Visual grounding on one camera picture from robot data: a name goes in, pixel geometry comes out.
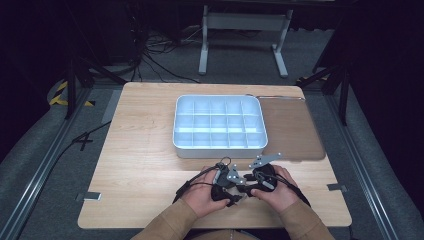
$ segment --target wooden table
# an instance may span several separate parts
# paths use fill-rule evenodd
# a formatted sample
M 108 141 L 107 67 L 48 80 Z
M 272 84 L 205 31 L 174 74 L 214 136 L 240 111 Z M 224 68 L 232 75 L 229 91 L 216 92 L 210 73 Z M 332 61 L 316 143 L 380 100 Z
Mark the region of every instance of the wooden table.
M 262 85 L 210 85 L 127 83 L 106 137 L 89 192 L 100 192 L 100 201 L 85 201 L 81 228 L 144 228 L 172 203 L 176 190 L 203 166 L 219 159 L 182 159 L 172 143 L 175 103 L 184 94 L 252 94 L 304 97 L 298 87 Z M 240 175 L 251 172 L 253 159 L 233 159 Z M 312 208 L 327 226 L 352 222 L 328 157 L 313 161 L 279 160 L 286 167 Z M 278 216 L 263 201 L 243 200 L 199 219 L 194 228 L 278 228 Z

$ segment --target divided container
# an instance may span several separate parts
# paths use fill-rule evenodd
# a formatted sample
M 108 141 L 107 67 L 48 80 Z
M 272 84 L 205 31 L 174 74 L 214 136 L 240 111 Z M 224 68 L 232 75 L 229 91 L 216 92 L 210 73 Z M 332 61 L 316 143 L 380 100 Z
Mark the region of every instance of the divided container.
M 268 143 L 260 103 L 248 95 L 182 95 L 173 143 L 181 158 L 255 158 Z

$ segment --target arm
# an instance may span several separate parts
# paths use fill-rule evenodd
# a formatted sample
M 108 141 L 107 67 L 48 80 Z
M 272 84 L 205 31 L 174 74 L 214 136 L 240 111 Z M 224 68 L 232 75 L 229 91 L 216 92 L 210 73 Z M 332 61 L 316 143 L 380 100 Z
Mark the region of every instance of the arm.
M 216 170 L 197 178 L 181 199 L 154 218 L 133 240 L 183 239 L 198 218 L 225 208 L 228 199 L 215 202 L 211 198 L 215 174 Z
M 197 218 L 193 209 L 184 200 L 179 199 L 132 239 L 183 239 Z
M 275 172 L 297 186 L 287 169 L 274 166 Z M 291 239 L 334 239 L 318 215 L 284 183 L 273 192 L 252 190 L 252 195 L 267 202 L 280 216 Z

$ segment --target aluminum rail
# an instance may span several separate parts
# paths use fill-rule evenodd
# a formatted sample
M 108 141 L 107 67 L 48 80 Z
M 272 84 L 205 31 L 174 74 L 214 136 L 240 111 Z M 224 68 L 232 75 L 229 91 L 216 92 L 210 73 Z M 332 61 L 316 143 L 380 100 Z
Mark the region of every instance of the aluminum rail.
M 67 133 L 69 132 L 72 123 L 75 121 L 78 112 L 82 109 L 84 103 L 87 101 L 91 89 L 83 88 L 79 92 L 80 93 L 77 99 L 74 113 L 68 120 L 64 120 L 60 126 L 59 131 L 56 134 L 52 144 L 50 145 L 46 155 L 44 156 L 40 166 L 38 167 L 31 181 L 28 183 L 21 199 L 9 217 L 9 220 L 6 222 L 5 226 L 0 232 L 0 240 L 11 240 L 19 238 L 25 223 L 31 215 L 32 209 L 35 207 L 38 197 L 40 196 L 41 191 L 47 182 L 49 174 L 57 162 L 57 157 L 60 154 L 62 143 Z
M 352 136 L 349 132 L 349 129 L 341 123 L 338 115 L 338 105 L 336 100 L 331 95 L 324 96 L 326 102 L 331 110 L 331 115 L 334 117 L 337 122 L 337 127 L 340 130 L 343 139 L 349 149 L 349 153 L 352 157 L 352 165 L 355 170 L 356 176 L 361 184 L 362 190 L 365 193 L 368 204 L 371 207 L 371 210 L 374 214 L 374 217 L 377 221 L 378 227 L 384 237 L 387 240 L 399 239 L 395 229 L 393 228 L 392 223 L 384 209 L 383 203 L 381 202 L 380 196 L 370 178 L 370 175 L 367 172 L 367 169 L 363 163 L 362 157 L 359 154 L 358 149 L 356 148 L 355 142 L 352 139 Z

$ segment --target tripod leg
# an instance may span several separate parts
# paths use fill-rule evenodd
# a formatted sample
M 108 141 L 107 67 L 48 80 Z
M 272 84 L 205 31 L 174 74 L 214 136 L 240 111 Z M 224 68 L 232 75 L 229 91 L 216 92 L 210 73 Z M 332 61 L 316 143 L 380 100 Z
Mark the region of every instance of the tripod leg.
M 75 87 L 75 72 L 74 72 L 74 61 L 71 59 L 68 63 L 68 73 L 66 75 L 66 81 L 68 82 L 68 111 L 65 119 L 69 119 L 75 111 L 76 105 L 76 87 Z
M 111 73 L 110 71 L 108 71 L 104 67 L 101 67 L 101 66 L 89 61 L 88 59 L 79 58 L 79 60 L 81 60 L 82 63 L 93 68 L 94 70 L 96 70 L 97 72 L 102 74 L 103 76 L 112 79 L 113 81 L 115 81 L 116 83 L 118 83 L 120 85 L 124 85 L 125 83 L 127 83 L 127 81 L 125 81 L 124 79 L 116 76 L 115 74 Z
M 78 81 L 84 88 L 91 88 L 94 85 L 94 79 L 90 74 L 87 66 L 78 59 L 74 58 L 74 71 Z
M 336 91 L 337 87 L 342 82 L 342 79 L 344 77 L 345 67 L 340 66 L 337 68 L 334 72 L 330 74 L 327 81 L 324 83 L 324 85 L 321 88 L 321 91 L 324 95 L 333 95 Z
M 315 73 L 314 75 L 308 77 L 308 78 L 302 78 L 301 81 L 296 82 L 296 86 L 300 87 L 300 88 L 304 88 L 306 86 L 308 86 L 309 84 L 315 82 L 316 80 L 327 76 L 328 74 L 333 73 L 334 71 L 337 70 L 337 68 L 339 68 L 339 66 L 332 66 L 329 68 L 326 68 L 324 70 L 321 70 L 317 73 Z

